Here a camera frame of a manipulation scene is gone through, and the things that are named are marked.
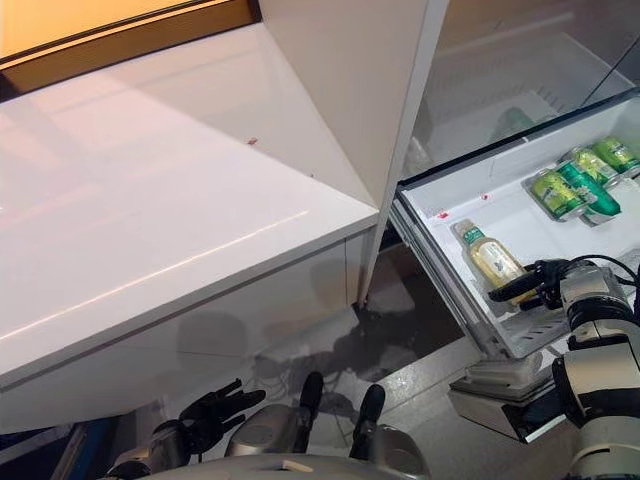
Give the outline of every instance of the black wire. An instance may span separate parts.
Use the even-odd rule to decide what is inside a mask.
[[[607,260],[608,262],[611,262],[611,263],[619,266],[626,273],[629,274],[629,276],[631,277],[632,280],[627,280],[626,278],[620,278],[618,275],[615,275],[615,277],[618,280],[618,282],[620,282],[620,283],[622,283],[624,285],[631,285],[633,287],[640,288],[640,284],[638,283],[638,276],[634,273],[634,271],[631,270],[629,267],[627,267],[620,260],[616,260],[615,258],[608,257],[607,255],[581,255],[581,256],[576,257],[576,258],[574,258],[572,260],[569,260],[569,263],[565,265],[563,272],[566,273],[567,270],[569,269],[569,267],[571,265],[573,265],[574,263],[581,262],[582,260],[589,260],[591,258],[600,258],[602,260]]]

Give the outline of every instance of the open drawer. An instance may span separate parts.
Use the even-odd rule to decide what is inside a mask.
[[[532,356],[542,359],[531,363],[537,370],[522,377],[525,380],[520,381],[517,388],[509,382],[502,385],[504,388],[495,385],[483,388],[471,381],[469,374],[453,385],[454,390],[483,397],[485,403],[497,399],[495,408],[505,416],[504,405],[511,405],[507,409],[510,413],[518,413],[529,401],[553,389],[548,366],[554,356],[566,350],[563,336],[568,325],[561,310],[537,307],[522,312],[489,300],[490,287],[467,260],[453,225],[470,219],[485,235],[502,242],[523,265],[539,259],[603,254],[637,269],[640,177],[625,178],[610,190],[622,212],[598,226],[591,226],[580,218],[566,222],[552,220],[523,187],[526,179],[556,165],[573,147],[592,144],[606,135],[615,135],[631,150],[640,152],[639,89],[459,157],[401,182],[398,187],[391,209],[393,225],[424,266],[458,323],[486,358],[514,365],[522,365]],[[632,304],[633,292],[628,294]],[[456,405],[463,416],[473,417],[458,407]],[[493,407],[482,408],[487,411]],[[518,420],[502,419],[507,426],[493,428],[529,441],[549,425],[558,423],[561,417],[558,411],[535,428],[521,428],[513,435],[506,430],[512,429]],[[472,419],[483,423],[483,419]]]

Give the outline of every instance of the white countertop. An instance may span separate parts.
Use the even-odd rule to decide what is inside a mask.
[[[307,122],[312,131],[303,128],[304,140],[323,139],[309,155],[318,149],[342,155],[326,162],[347,170],[348,162],[304,89],[295,90],[292,72],[281,69],[266,85],[254,75],[259,95],[247,84],[255,62],[277,55],[271,43],[264,53],[265,35],[262,26],[236,30],[177,47],[181,57],[175,57],[177,49],[167,50],[0,104],[3,385],[375,223],[375,208],[297,168],[292,154],[304,152],[302,147],[314,152],[315,145],[287,147],[296,142],[295,132],[280,127],[301,110],[308,113],[299,115],[302,127]],[[231,48],[249,40],[263,54],[255,57],[252,51],[255,58],[231,72],[245,74],[238,77],[239,89],[227,82],[217,97],[200,97],[214,105],[224,98],[213,124],[122,80],[135,62],[148,67],[149,59],[173,55],[167,65],[175,70],[176,58],[183,63],[192,58],[189,49],[202,52],[201,42],[226,42]],[[210,64],[219,61],[212,58]],[[149,75],[147,67],[141,72]],[[211,78],[228,74],[228,68]],[[154,78],[163,74],[156,70]],[[293,97],[306,103],[287,111],[283,92],[292,89]],[[174,94],[193,100],[199,91],[182,85]],[[249,110],[242,122],[234,99],[263,108]],[[242,129],[245,123],[257,131],[254,147],[246,145],[251,130]],[[225,125],[235,130],[223,133]],[[283,156],[276,160],[261,153],[260,142]],[[329,173],[322,168],[319,177],[328,184],[334,184],[332,175],[347,175],[337,175],[340,168]],[[354,188],[366,201],[361,186]]]

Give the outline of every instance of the floor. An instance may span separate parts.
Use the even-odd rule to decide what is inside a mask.
[[[387,393],[379,423],[414,438],[434,479],[562,478],[575,442],[571,425],[523,445],[455,413],[448,385],[478,359],[413,257],[395,248],[381,255],[366,311],[346,309],[198,390],[161,399],[138,412],[138,436],[144,436],[145,425],[175,418],[189,403],[236,377],[245,391],[266,390],[265,403],[296,405],[306,375],[318,370],[325,392],[309,453],[348,454],[359,404],[377,382]],[[222,457],[226,443],[221,441],[204,460]]]

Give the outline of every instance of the beverage can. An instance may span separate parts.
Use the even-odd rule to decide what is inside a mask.
[[[544,169],[531,180],[529,189],[538,202],[556,220],[567,220],[584,213],[585,201],[554,170]]]
[[[593,145],[593,151],[616,172],[633,177],[640,173],[640,160],[616,137],[606,137]]]
[[[556,171],[587,203],[584,216],[591,223],[600,224],[611,220],[620,213],[620,204],[580,166],[572,160],[565,160]]]
[[[620,183],[621,177],[611,165],[598,157],[593,150],[576,147],[568,152],[561,161],[570,160],[604,188],[609,189]]]

